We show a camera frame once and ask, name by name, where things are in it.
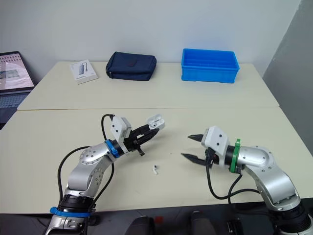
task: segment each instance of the white table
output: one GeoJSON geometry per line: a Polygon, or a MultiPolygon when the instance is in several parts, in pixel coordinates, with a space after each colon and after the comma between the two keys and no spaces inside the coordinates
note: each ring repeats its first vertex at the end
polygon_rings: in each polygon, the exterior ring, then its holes
{"type": "MultiPolygon", "coordinates": [[[[161,113],[166,127],[142,146],[146,155],[134,152],[116,161],[113,180],[97,202],[98,211],[226,203],[209,193],[204,167],[180,154],[203,156],[204,148],[187,136],[201,134],[212,125],[220,126],[232,144],[241,138],[242,145],[266,146],[291,177],[300,196],[313,196],[307,184],[313,178],[313,158],[277,107],[18,111],[0,134],[0,212],[46,213],[56,206],[59,162],[77,147],[103,141],[100,118],[105,113],[127,117],[133,128],[161,113]],[[159,175],[152,172],[153,165],[160,166],[159,175]]],[[[63,187],[78,156],[74,154],[64,165],[63,187]]],[[[214,166],[212,184],[216,193],[227,194],[236,177],[214,166]]],[[[236,188],[255,188],[255,184],[244,173],[236,188]]],[[[261,200],[258,194],[242,193],[232,201],[261,200]]]]}
{"type": "Polygon", "coordinates": [[[181,65],[158,63],[150,81],[110,79],[107,62],[93,62],[98,79],[78,85],[71,62],[59,62],[18,107],[47,109],[145,109],[278,107],[252,64],[240,64],[234,84],[186,82],[181,65]]]}

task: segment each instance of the blue ring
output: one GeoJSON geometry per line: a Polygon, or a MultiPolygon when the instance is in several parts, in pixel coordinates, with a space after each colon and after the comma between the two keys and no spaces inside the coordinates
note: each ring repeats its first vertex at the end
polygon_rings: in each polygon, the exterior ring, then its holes
{"type": "Polygon", "coordinates": [[[111,143],[110,140],[105,141],[105,143],[107,144],[107,146],[109,147],[109,149],[111,150],[112,154],[116,157],[119,158],[120,155],[118,154],[118,151],[116,150],[116,148],[114,148],[113,144],[111,143]]]}
{"type": "Polygon", "coordinates": [[[90,213],[83,213],[83,212],[65,212],[65,211],[58,211],[56,207],[51,207],[50,212],[52,214],[64,217],[77,217],[77,218],[86,218],[90,216],[90,213]]]}

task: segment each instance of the laptop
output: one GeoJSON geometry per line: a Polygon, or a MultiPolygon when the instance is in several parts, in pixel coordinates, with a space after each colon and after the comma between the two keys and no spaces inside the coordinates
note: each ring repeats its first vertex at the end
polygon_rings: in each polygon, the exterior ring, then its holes
{"type": "Polygon", "coordinates": [[[0,53],[0,129],[34,87],[21,54],[0,53]]]}

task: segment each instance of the blue plastic bin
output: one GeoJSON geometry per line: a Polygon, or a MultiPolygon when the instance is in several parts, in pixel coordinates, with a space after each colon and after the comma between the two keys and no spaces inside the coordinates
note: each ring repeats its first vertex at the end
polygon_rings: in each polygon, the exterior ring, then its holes
{"type": "Polygon", "coordinates": [[[234,83],[239,65],[233,51],[185,48],[181,68],[184,81],[234,83]]]}

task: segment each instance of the gray wall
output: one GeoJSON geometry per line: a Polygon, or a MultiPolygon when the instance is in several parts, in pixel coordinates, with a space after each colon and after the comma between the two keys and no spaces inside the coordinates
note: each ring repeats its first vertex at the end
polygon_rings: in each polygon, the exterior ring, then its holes
{"type": "Polygon", "coordinates": [[[300,0],[2,0],[2,51],[19,50],[40,80],[59,60],[114,51],[180,62],[182,49],[233,50],[261,75],[300,0]]]}
{"type": "Polygon", "coordinates": [[[313,154],[312,0],[300,3],[263,78],[313,154]]]}

